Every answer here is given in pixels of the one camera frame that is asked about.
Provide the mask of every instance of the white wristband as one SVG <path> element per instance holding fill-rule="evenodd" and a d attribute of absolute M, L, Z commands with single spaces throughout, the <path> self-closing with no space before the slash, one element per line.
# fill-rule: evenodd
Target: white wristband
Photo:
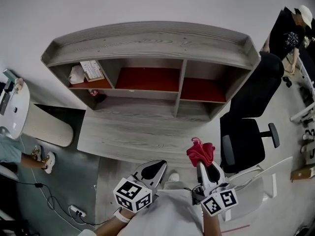
<path fill-rule="evenodd" d="M 129 221 L 131 219 L 128 219 L 128 218 L 125 218 L 124 216 L 122 216 L 120 213 L 121 210 L 122 210 L 122 208 L 118 208 L 117 211 L 115 211 L 114 216 L 124 223 L 129 223 Z"/>

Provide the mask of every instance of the black office chair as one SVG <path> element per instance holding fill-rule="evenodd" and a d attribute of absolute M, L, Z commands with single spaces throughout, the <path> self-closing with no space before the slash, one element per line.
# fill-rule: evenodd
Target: black office chair
<path fill-rule="evenodd" d="M 260 53 L 261 62 L 231 100 L 230 111 L 220 118 L 221 167 L 236 173 L 257 165 L 265 159 L 262 137 L 272 137 L 275 148 L 280 145 L 275 125 L 260 132 L 254 119 L 265 111 L 278 89 L 284 74 L 281 60 L 270 53 Z"/>

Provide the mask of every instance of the person's hand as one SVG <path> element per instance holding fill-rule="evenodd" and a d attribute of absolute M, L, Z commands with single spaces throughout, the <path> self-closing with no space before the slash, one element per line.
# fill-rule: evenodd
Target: person's hand
<path fill-rule="evenodd" d="M 269 53 L 270 52 L 269 45 L 265 45 L 264 48 L 262 48 L 262 51 L 265 53 Z"/>
<path fill-rule="evenodd" d="M 294 74 L 294 72 L 295 72 L 295 64 L 292 64 L 292 65 L 291 65 L 291 71 L 290 71 L 290 73 L 291 73 L 291 74 Z"/>

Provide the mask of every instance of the black and white marker cube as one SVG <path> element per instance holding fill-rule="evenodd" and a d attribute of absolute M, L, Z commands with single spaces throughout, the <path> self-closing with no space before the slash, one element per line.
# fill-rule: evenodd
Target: black and white marker cube
<path fill-rule="evenodd" d="M 114 189 L 114 196 L 120 207 L 134 213 L 152 203 L 152 190 L 123 178 Z"/>
<path fill-rule="evenodd" d="M 238 205 L 238 200 L 234 189 L 225 190 L 217 193 L 220 195 L 223 205 L 226 209 L 230 209 Z"/>
<path fill-rule="evenodd" d="M 229 189 L 210 194 L 201 202 L 201 205 L 208 211 L 210 216 L 215 216 L 238 205 L 238 200 L 235 190 Z"/>

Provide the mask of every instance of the sneaker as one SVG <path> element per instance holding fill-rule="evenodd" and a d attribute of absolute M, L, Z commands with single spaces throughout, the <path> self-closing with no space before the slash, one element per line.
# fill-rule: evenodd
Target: sneaker
<path fill-rule="evenodd" d="M 307 148 L 306 145 L 302 146 L 302 147 L 301 147 L 301 150 L 300 150 L 300 153 L 306 152 L 306 148 Z"/>
<path fill-rule="evenodd" d="M 45 162 L 45 172 L 47 174 L 50 174 L 53 170 L 53 166 L 55 165 L 55 154 L 53 154 L 52 152 L 49 152 L 47 157 L 43 160 Z"/>
<path fill-rule="evenodd" d="M 304 134 L 302 136 L 302 140 L 313 140 L 314 139 L 314 136 L 311 136 L 309 134 Z"/>
<path fill-rule="evenodd" d="M 35 148 L 31 151 L 31 155 L 38 161 L 41 162 L 41 146 L 40 145 L 36 145 Z"/>
<path fill-rule="evenodd" d="M 168 181 L 179 182 L 179 174 L 177 172 L 172 173 L 171 175 L 169 175 Z"/>

